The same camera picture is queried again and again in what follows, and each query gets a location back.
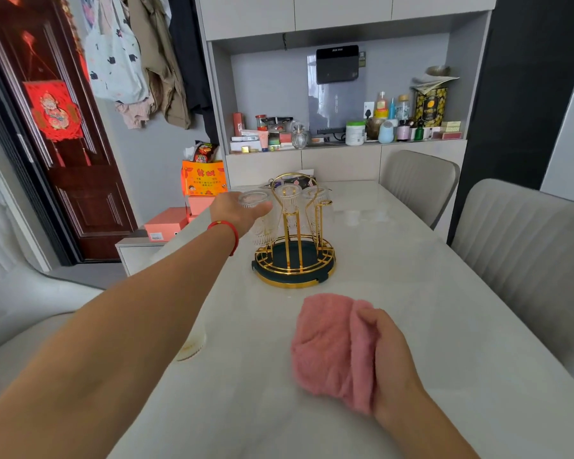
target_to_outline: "white marble table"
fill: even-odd
[[[380,185],[327,186],[336,211],[326,230],[335,274],[313,288],[273,288],[254,276],[245,237],[202,308],[206,347],[168,367],[110,457],[399,457],[372,419],[305,393],[291,377],[302,301],[333,292],[393,316],[425,387],[483,458],[574,458],[574,380],[556,359]],[[154,259],[209,222],[205,212]]]

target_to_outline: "tote bag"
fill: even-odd
[[[149,96],[140,64],[138,40],[125,22],[120,0],[111,0],[107,10],[110,32],[100,32],[99,0],[93,0],[94,21],[85,39],[89,83],[98,98],[130,105]]]

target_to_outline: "hand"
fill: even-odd
[[[390,431],[413,397],[423,395],[425,390],[404,334],[393,319],[382,309],[360,309],[358,314],[365,322],[376,326],[379,333],[372,414],[385,430]]]
[[[210,205],[210,219],[213,222],[224,220],[236,227],[238,237],[251,230],[253,223],[258,217],[265,216],[272,210],[272,202],[255,206],[255,208],[243,208],[238,203],[240,192],[221,193],[217,195]]]

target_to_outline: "white jar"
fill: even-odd
[[[348,146],[359,146],[365,142],[365,122],[347,122],[346,140]]]

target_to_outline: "pink towel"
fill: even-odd
[[[372,304],[331,293],[307,297],[291,342],[291,367],[305,390],[370,415],[378,335],[357,315],[362,308]]]

